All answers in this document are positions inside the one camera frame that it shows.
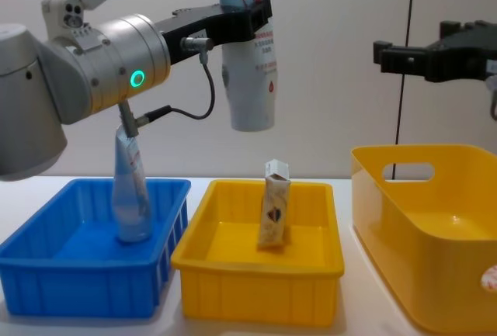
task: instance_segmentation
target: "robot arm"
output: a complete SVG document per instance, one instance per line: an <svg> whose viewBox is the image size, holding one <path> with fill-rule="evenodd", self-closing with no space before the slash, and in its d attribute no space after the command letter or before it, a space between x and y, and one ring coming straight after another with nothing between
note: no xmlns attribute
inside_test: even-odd
<svg viewBox="0 0 497 336"><path fill-rule="evenodd" d="M427 81L486 81L492 92L491 116L497 120L497 25L476 21L440 24L440 40L427 47L374 43L374 63L381 72L423 76Z"/></svg>
<svg viewBox="0 0 497 336"><path fill-rule="evenodd" d="M161 84L175 63L200 53L206 64L212 47L254 39L272 15L263 0L184 9L158 23L142 15L85 23L84 11L104 1L43 1L47 42L24 26L0 25L1 180L48 169L67 144L61 124L110 106L120 105L124 126L136 135L146 122L132 117L128 98Z"/></svg>

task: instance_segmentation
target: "white bottle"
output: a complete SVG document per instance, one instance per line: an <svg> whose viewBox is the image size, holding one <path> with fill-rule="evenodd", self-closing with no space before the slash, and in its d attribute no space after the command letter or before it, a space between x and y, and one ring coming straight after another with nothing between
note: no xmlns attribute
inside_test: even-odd
<svg viewBox="0 0 497 336"><path fill-rule="evenodd" d="M259 0L220 0L222 5L249 6ZM231 126L259 131L274 125L278 73L273 40L273 20L255 39L223 45L223 80L231 111Z"/></svg>
<svg viewBox="0 0 497 336"><path fill-rule="evenodd" d="M150 237L152 218L140 150L136 138L128 138L122 126L116 132L112 202L121 241L136 243Z"/></svg>

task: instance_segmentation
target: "yellow plastic bin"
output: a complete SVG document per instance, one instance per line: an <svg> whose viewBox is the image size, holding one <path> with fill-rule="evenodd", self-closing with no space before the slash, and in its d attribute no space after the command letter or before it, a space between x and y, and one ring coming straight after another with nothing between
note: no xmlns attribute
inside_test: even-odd
<svg viewBox="0 0 497 336"><path fill-rule="evenodd" d="M377 270L420 327L497 331L497 157L477 147L356 148L353 222ZM396 163L430 163L421 182L387 182Z"/></svg>
<svg viewBox="0 0 497 336"><path fill-rule="evenodd" d="M258 250L264 182L218 180L172 255L188 317L328 326L343 274L332 188L293 182L281 249Z"/></svg>

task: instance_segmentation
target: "small carton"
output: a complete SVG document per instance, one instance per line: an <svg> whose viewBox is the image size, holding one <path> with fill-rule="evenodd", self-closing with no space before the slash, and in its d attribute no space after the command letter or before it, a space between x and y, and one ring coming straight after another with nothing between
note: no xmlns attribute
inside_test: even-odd
<svg viewBox="0 0 497 336"><path fill-rule="evenodd" d="M287 216L290 172L288 164L272 160L266 163L266 192L262 201L259 248L283 245Z"/></svg>

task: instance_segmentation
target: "basket handle hole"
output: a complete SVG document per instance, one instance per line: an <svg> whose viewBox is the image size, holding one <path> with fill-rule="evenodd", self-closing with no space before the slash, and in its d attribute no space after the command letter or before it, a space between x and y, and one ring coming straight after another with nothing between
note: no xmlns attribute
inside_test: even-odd
<svg viewBox="0 0 497 336"><path fill-rule="evenodd" d="M392 180L393 167L394 164L389 164L383 168L383 177L386 182L428 182L435 174L433 166L430 163L396 163L395 180Z"/></svg>

